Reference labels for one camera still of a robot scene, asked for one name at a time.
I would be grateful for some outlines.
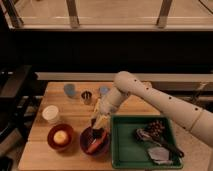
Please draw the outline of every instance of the floor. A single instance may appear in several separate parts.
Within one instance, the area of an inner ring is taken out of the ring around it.
[[[213,10],[212,0],[202,0]],[[76,0],[81,25],[155,25],[162,0]],[[67,25],[66,0],[19,0],[26,25]],[[173,0],[168,25],[213,25],[213,14],[198,0]]]
[[[0,144],[0,156],[8,156],[13,159],[12,171],[18,170],[18,163],[24,150],[25,142],[18,133],[14,130],[7,139]]]

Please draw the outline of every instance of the wooden tabletop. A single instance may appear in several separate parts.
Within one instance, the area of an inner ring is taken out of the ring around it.
[[[64,85],[69,83],[74,84],[76,87],[77,95],[75,98],[69,98],[64,93]],[[93,113],[99,97],[100,86],[108,86],[110,88],[112,83],[50,82],[48,84],[19,163],[20,171],[114,170],[111,166],[110,153],[101,158],[92,158],[85,155],[79,146],[79,135],[90,125],[90,115]],[[93,98],[90,105],[84,105],[80,97],[85,90],[92,92]],[[71,148],[63,153],[57,153],[52,150],[46,141],[52,125],[42,118],[41,112],[48,105],[58,106],[63,122],[72,125],[75,130],[75,138]],[[121,105],[117,114],[158,115],[159,112],[140,98],[130,96]],[[181,170],[207,170],[211,149],[173,122],[172,127],[176,142],[185,153],[183,158],[184,167]]]

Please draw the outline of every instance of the dark red bowl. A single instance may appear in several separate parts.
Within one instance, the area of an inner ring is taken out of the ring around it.
[[[65,131],[68,135],[68,142],[66,144],[63,144],[63,145],[56,144],[53,140],[55,133],[57,131],[60,131],[60,130]],[[54,150],[63,151],[71,144],[72,139],[73,139],[73,135],[74,135],[74,130],[70,125],[58,124],[58,125],[52,127],[51,130],[49,131],[49,134],[47,136],[47,142],[48,142],[49,146],[51,148],[53,148]]]
[[[110,147],[109,133],[107,133],[107,136],[105,137],[103,143],[93,153],[88,153],[87,149],[93,140],[92,128],[88,127],[80,135],[80,146],[85,154],[90,156],[100,156],[107,153]]]

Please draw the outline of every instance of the dark background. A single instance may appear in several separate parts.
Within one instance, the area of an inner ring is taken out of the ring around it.
[[[9,30],[0,15],[0,65],[35,71],[211,73],[213,32]]]

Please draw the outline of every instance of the egg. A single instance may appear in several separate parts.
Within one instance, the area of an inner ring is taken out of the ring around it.
[[[67,145],[69,143],[69,136],[66,131],[59,130],[54,134],[53,141],[58,145]]]

